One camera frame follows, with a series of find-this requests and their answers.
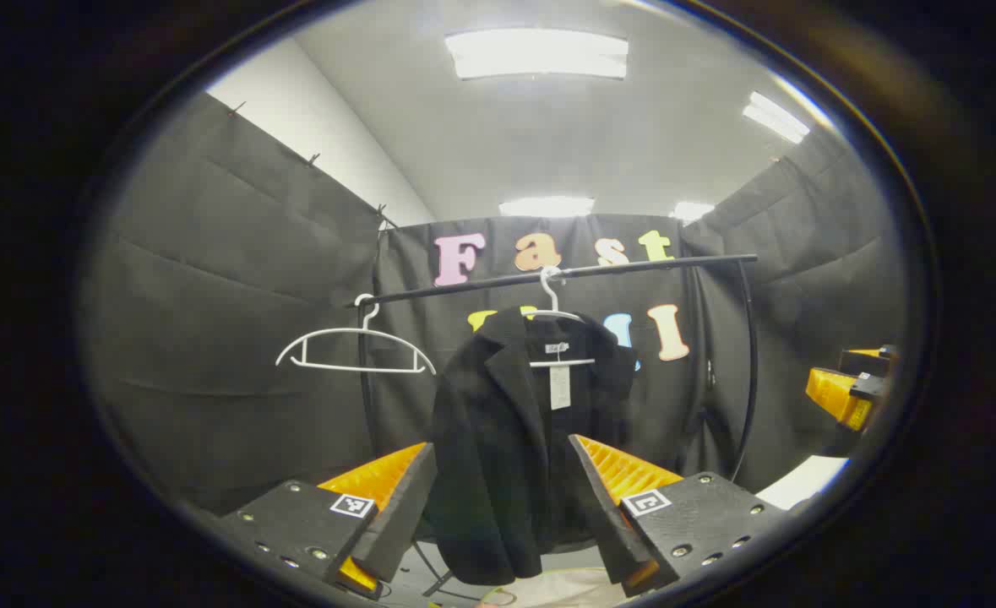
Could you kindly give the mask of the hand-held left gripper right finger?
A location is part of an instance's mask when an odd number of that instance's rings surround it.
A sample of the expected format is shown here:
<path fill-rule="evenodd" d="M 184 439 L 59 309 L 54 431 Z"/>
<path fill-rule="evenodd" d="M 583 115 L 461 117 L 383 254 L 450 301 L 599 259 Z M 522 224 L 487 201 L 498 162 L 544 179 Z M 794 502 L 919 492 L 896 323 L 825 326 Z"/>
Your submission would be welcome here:
<path fill-rule="evenodd" d="M 629 598 L 699 584 L 791 519 L 724 475 L 682 477 L 579 434 L 568 443 L 576 503 Z"/>

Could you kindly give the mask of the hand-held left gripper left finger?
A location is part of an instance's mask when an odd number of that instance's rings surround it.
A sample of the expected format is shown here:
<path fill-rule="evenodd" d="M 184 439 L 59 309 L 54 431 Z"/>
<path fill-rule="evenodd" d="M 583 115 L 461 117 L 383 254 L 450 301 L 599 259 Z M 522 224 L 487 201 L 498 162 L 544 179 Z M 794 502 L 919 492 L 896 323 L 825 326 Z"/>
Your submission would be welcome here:
<path fill-rule="evenodd" d="M 420 442 L 324 482 L 282 481 L 216 524 L 308 591 L 377 600 L 412 546 L 437 473 L 433 445 Z"/>

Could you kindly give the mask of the black knit jacket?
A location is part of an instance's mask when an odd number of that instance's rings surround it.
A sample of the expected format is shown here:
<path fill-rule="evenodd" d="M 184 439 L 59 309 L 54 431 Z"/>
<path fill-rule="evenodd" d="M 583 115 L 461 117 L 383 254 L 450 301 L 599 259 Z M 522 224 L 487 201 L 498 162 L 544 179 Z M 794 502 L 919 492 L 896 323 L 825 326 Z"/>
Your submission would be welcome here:
<path fill-rule="evenodd" d="M 591 319 L 487 317 L 438 377 L 429 442 L 438 467 L 424 517 L 463 584 L 532 578 L 542 557 L 593 540 L 570 480 L 568 437 L 618 445 L 629 426 L 636 350 Z M 570 370 L 570 408 L 549 408 L 549 369 L 530 361 L 595 359 Z"/>

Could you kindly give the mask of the white plastic clothes hanger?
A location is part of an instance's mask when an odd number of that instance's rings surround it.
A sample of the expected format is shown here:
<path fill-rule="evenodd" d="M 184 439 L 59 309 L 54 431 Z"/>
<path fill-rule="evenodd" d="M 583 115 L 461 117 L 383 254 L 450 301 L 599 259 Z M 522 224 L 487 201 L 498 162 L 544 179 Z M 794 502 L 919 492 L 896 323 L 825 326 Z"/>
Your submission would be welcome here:
<path fill-rule="evenodd" d="M 586 323 L 580 315 L 574 314 L 573 312 L 565 312 L 560 309 L 559 297 L 555 289 L 549 285 L 551 280 L 562 280 L 564 281 L 563 270 L 557 266 L 544 266 L 539 273 L 539 282 L 541 288 L 547 293 L 549 297 L 549 304 L 551 306 L 548 309 L 536 309 L 535 311 L 521 312 L 522 317 L 554 317 L 554 318 L 564 318 L 571 320 L 571 322 Z M 595 359 L 568 359 L 564 361 L 562 358 L 556 359 L 556 361 L 530 361 L 529 365 L 531 368 L 541 369 L 541 368 L 571 368 L 572 366 L 589 366 L 595 363 Z"/>
<path fill-rule="evenodd" d="M 378 316 L 379 305 L 376 301 L 373 301 L 374 295 L 370 293 L 362 293 L 356 297 L 352 304 L 359 312 L 362 312 L 362 320 L 357 323 L 357 327 L 334 327 L 334 328 L 321 328 L 313 332 L 308 332 L 308 334 L 302 334 L 297 336 L 291 343 L 284 347 L 279 355 L 276 357 L 274 362 L 275 366 L 281 366 L 285 361 L 290 363 L 290 365 L 301 369 L 312 369 L 321 371 L 342 371 L 342 372 L 354 372 L 354 373 L 377 373 L 385 374 L 385 376 L 417 376 L 417 374 L 428 373 L 429 376 L 437 376 L 437 368 L 433 365 L 432 359 L 424 353 L 416 344 L 412 342 L 405 341 L 400 336 L 387 334 L 387 332 L 379 331 L 376 328 L 371 328 L 371 320 Z M 362 336 L 362 338 L 375 338 L 381 339 L 382 341 L 387 341 L 393 344 L 404 346 L 405 349 L 411 351 L 411 363 L 405 368 L 389 368 L 389 366 L 368 366 L 368 365 L 338 365 L 338 363 L 323 363 L 318 361 L 311 361 L 309 358 L 309 344 L 313 339 L 323 338 L 323 336 L 338 336 L 338 335 L 354 335 Z"/>

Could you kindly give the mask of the black backdrop cloth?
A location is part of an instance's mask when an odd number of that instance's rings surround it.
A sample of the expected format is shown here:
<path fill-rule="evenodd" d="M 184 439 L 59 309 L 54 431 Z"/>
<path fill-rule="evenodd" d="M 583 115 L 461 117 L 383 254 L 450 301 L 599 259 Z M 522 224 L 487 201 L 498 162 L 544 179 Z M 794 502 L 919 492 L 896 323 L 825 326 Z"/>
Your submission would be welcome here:
<path fill-rule="evenodd" d="M 755 254 L 753 424 L 738 484 L 760 490 L 814 453 L 845 453 L 805 395 L 845 349 L 899 344 L 908 288 L 886 200 L 857 157 L 814 132 L 692 225 L 649 215 L 490 218 L 378 229 L 377 212 L 208 94 L 190 101 L 132 173 L 84 277 L 90 377 L 143 463 L 171 491 L 231 511 L 290 477 L 321 481 L 427 438 L 435 378 L 363 381 L 358 294 L 433 287 L 441 238 L 478 234 L 468 280 L 514 274 L 516 242 L 554 242 L 564 267 L 603 252 L 644 262 Z"/>

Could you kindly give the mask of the large rectangular ceiling light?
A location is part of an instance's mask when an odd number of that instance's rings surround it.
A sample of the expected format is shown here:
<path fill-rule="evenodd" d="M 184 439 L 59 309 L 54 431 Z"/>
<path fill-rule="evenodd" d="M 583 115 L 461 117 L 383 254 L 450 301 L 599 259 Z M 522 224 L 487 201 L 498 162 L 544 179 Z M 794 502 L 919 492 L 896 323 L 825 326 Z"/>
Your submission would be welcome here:
<path fill-rule="evenodd" d="M 498 28 L 456 32 L 444 44 L 463 80 L 520 74 L 622 80 L 628 74 L 628 40 L 595 32 Z"/>

